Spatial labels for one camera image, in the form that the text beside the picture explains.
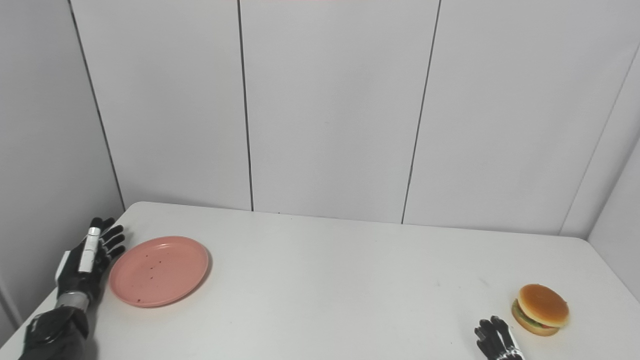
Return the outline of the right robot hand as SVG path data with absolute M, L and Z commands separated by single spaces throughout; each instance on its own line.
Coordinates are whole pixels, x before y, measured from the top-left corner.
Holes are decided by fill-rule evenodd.
M 508 324 L 498 316 L 480 319 L 474 328 L 476 345 L 487 360 L 523 360 L 524 354 Z

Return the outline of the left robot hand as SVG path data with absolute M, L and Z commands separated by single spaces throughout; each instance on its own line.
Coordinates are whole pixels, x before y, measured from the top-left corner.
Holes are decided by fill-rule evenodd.
M 55 275 L 57 298 L 81 294 L 89 303 L 97 300 L 107 269 L 125 253 L 125 239 L 114 218 L 93 218 L 82 241 L 62 256 Z

